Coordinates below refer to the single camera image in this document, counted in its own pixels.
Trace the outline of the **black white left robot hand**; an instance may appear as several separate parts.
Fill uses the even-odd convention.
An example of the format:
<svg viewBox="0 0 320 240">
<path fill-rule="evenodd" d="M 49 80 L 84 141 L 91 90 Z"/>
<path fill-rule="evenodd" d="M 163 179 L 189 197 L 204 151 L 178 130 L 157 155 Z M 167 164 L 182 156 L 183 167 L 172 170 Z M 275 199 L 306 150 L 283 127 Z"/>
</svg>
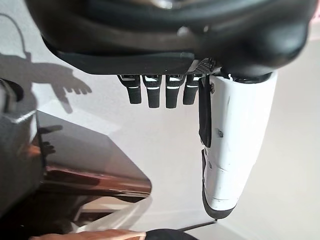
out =
<svg viewBox="0 0 320 240">
<path fill-rule="evenodd" d="M 92 75 L 116 75 L 132 104 L 198 100 L 202 201 L 236 207 L 268 124 L 277 70 L 303 50 L 316 0 L 28 0 L 47 48 Z"/>
</svg>

